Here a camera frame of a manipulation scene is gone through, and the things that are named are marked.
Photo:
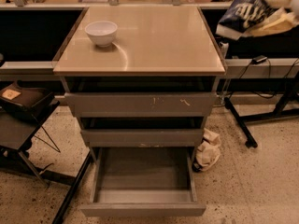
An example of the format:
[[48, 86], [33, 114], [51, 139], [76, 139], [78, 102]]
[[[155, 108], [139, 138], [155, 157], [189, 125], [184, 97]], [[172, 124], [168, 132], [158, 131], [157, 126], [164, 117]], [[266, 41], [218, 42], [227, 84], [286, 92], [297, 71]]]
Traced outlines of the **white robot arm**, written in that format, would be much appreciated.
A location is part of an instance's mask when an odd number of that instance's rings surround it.
[[265, 0], [275, 11], [262, 22], [249, 28], [244, 37], [276, 35], [299, 25], [299, 0]]

